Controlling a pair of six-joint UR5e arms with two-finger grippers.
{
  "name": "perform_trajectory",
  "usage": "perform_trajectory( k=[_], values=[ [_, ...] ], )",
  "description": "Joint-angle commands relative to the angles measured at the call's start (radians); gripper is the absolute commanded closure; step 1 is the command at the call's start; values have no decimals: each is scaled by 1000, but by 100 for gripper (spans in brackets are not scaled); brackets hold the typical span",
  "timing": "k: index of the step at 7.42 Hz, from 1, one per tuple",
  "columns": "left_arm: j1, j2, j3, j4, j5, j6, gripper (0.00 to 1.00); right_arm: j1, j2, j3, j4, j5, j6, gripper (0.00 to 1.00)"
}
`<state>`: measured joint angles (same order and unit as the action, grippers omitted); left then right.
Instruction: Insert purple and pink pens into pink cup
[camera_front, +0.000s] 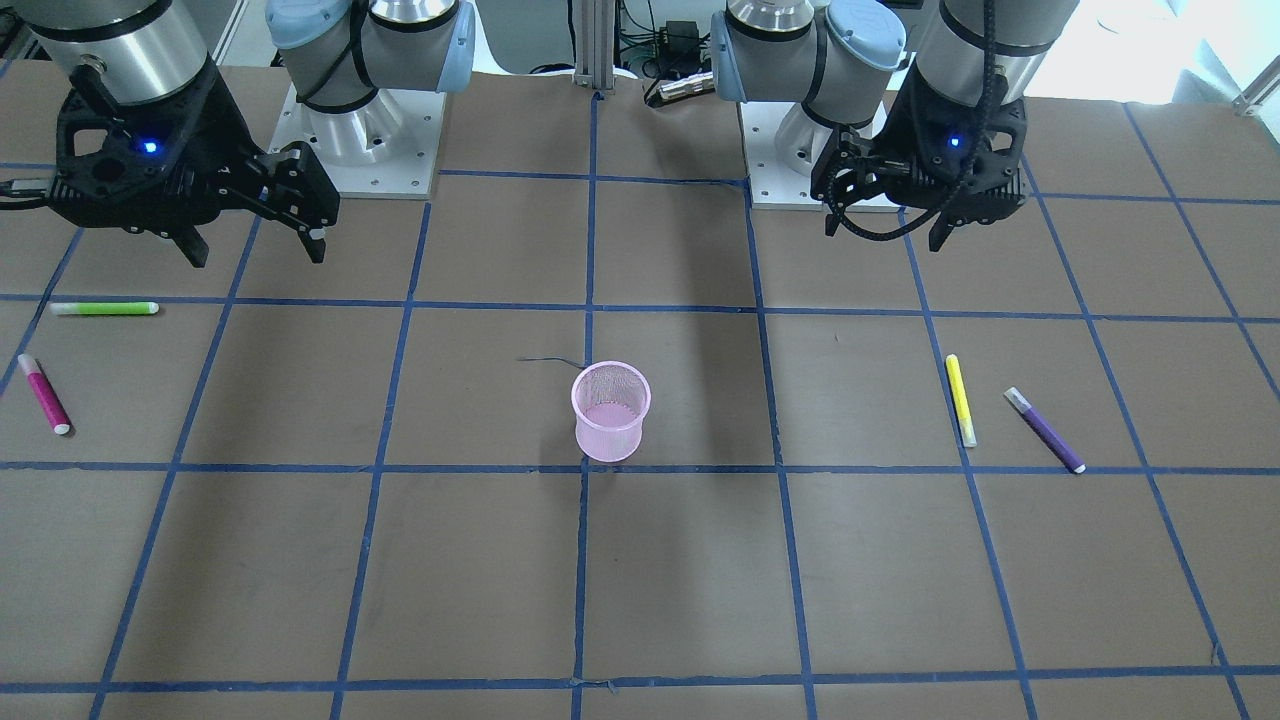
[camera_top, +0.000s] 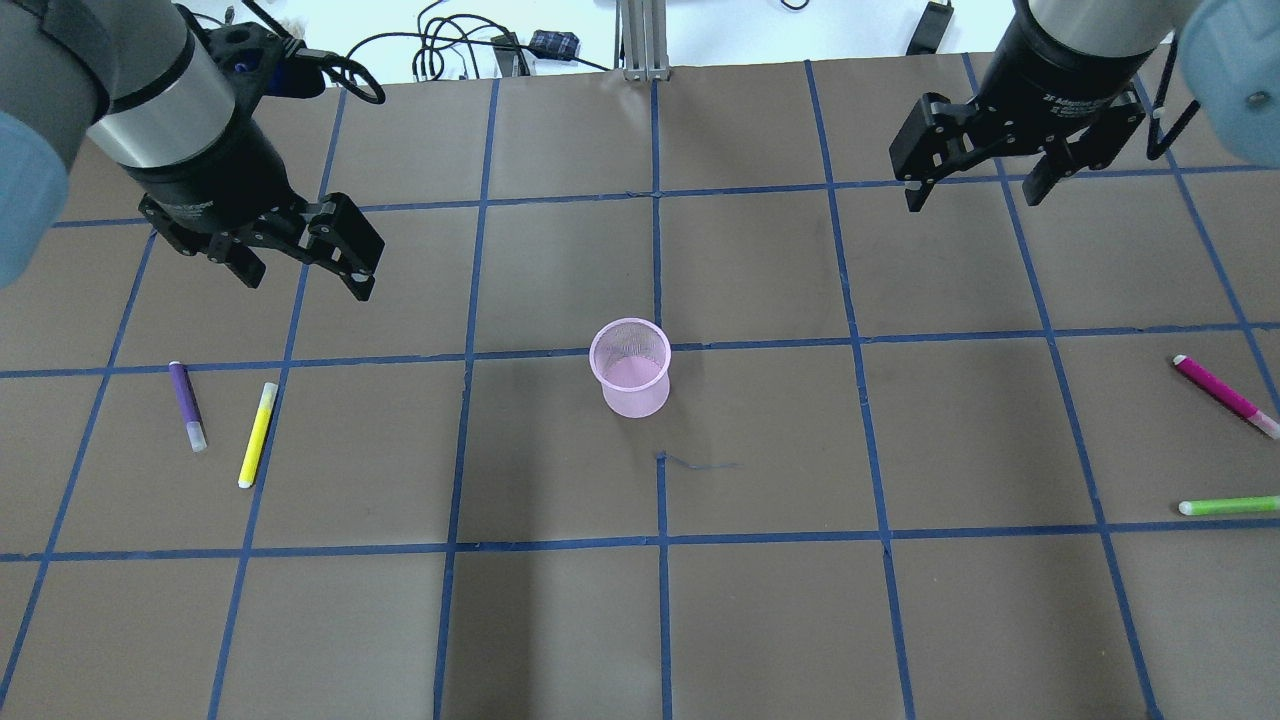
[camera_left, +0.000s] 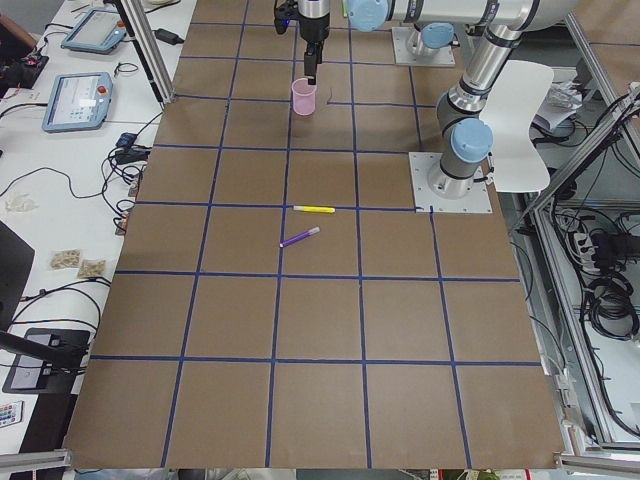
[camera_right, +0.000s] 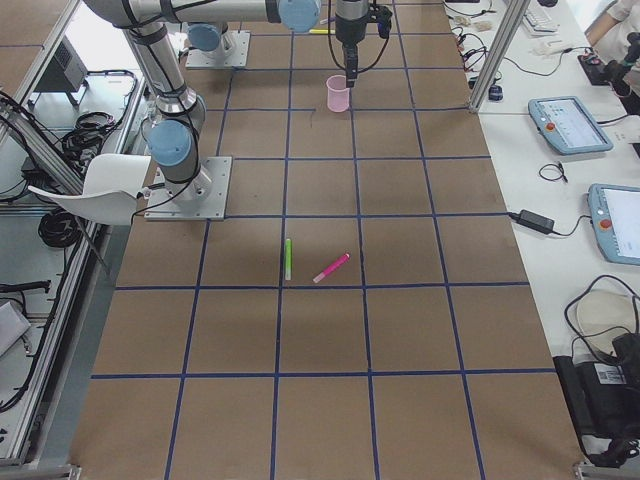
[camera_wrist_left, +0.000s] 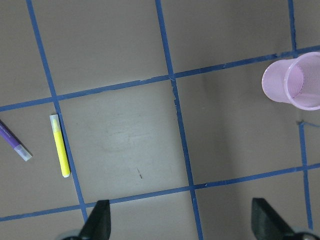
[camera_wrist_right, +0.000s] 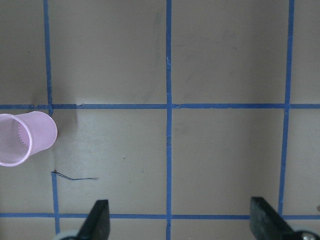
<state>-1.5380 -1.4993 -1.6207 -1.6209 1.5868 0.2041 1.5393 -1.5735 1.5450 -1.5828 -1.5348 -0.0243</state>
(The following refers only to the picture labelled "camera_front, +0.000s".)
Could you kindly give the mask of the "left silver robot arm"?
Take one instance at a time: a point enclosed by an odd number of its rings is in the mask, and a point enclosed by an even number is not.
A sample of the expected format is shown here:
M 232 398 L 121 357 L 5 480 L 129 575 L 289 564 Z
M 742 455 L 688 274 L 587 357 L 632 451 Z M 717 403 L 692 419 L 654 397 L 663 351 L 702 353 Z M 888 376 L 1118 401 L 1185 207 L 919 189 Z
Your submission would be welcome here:
M 710 20 L 716 92 L 788 102 L 824 129 L 809 195 L 824 233 L 887 242 L 929 229 L 940 251 L 964 225 L 1027 202 L 1024 92 L 1074 1 L 940 1 L 913 59 L 882 1 L 728 1 Z

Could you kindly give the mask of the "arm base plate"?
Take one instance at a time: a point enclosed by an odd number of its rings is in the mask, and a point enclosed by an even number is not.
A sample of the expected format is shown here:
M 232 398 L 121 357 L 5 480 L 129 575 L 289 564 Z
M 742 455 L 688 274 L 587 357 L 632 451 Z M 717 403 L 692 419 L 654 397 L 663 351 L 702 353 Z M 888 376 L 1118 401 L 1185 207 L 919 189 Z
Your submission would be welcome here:
M 797 102 L 739 105 L 751 204 L 765 210 L 819 211 L 812 173 L 831 136 Z
M 383 88 L 360 109 L 326 114 L 298 102 L 289 86 L 269 147 L 308 145 L 343 199 L 428 201 L 449 99 Z

